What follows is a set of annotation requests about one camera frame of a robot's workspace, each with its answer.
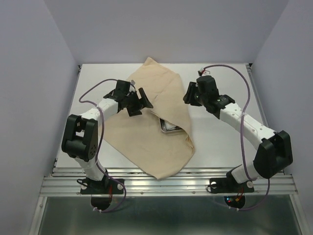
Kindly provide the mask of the beige cloth drape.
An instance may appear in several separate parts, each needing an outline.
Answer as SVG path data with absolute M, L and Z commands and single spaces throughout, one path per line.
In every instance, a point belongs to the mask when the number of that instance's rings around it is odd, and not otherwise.
M 147 58 L 128 78 L 143 88 L 152 109 L 130 117 L 127 111 L 105 121 L 104 140 L 145 173 L 156 179 L 177 174 L 192 158 L 195 146 L 184 87 L 179 74 Z M 178 134 L 162 133 L 159 119 L 183 129 Z

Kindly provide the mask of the stainless steel tray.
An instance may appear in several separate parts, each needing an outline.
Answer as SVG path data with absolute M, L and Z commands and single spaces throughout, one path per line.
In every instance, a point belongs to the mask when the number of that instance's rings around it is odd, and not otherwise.
M 183 129 L 180 128 L 179 126 L 168 123 L 167 121 L 161 118 L 159 119 L 159 122 L 160 122 L 161 131 L 164 134 L 167 134 L 167 135 L 178 134 L 183 131 Z

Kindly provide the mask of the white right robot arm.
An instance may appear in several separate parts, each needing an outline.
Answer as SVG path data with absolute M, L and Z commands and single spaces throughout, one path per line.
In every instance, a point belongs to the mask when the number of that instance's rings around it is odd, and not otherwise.
M 227 123 L 256 149 L 253 161 L 243 161 L 225 179 L 226 188 L 236 191 L 244 182 L 259 177 L 269 179 L 293 162 L 291 138 L 286 131 L 276 132 L 246 114 L 228 95 L 219 93 L 215 79 L 201 76 L 190 82 L 183 97 L 185 104 L 203 106 L 217 119 Z

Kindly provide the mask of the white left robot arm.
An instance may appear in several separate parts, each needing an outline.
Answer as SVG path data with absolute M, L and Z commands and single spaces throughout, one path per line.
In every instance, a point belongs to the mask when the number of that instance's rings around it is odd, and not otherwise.
M 98 193 L 105 192 L 109 187 L 106 179 L 108 173 L 98 161 L 102 144 L 102 139 L 98 138 L 98 129 L 101 128 L 103 137 L 105 121 L 123 109 L 133 117 L 141 115 L 144 108 L 153 108 L 143 88 L 136 89 L 133 82 L 125 80 L 114 81 L 115 89 L 106 94 L 98 104 L 83 100 L 92 89 L 79 98 L 80 103 L 88 103 L 93 107 L 80 115 L 68 116 L 61 144 L 61 150 L 80 165 Z

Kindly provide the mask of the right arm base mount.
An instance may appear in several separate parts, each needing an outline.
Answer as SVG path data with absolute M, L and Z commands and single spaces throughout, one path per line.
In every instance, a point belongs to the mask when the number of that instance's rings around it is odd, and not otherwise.
M 225 194 L 224 201 L 230 208 L 242 210 L 246 203 L 245 193 L 253 193 L 252 181 L 237 183 L 230 173 L 222 178 L 210 178 L 206 191 L 211 194 Z

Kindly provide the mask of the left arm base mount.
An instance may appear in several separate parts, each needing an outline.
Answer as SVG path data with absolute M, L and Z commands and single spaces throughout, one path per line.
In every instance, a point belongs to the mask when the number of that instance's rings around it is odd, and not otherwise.
M 99 213 L 116 211 L 126 199 L 125 180 L 115 179 L 107 172 L 100 181 L 86 177 L 76 182 L 80 185 L 81 195 L 90 195 L 90 205 L 93 211 Z

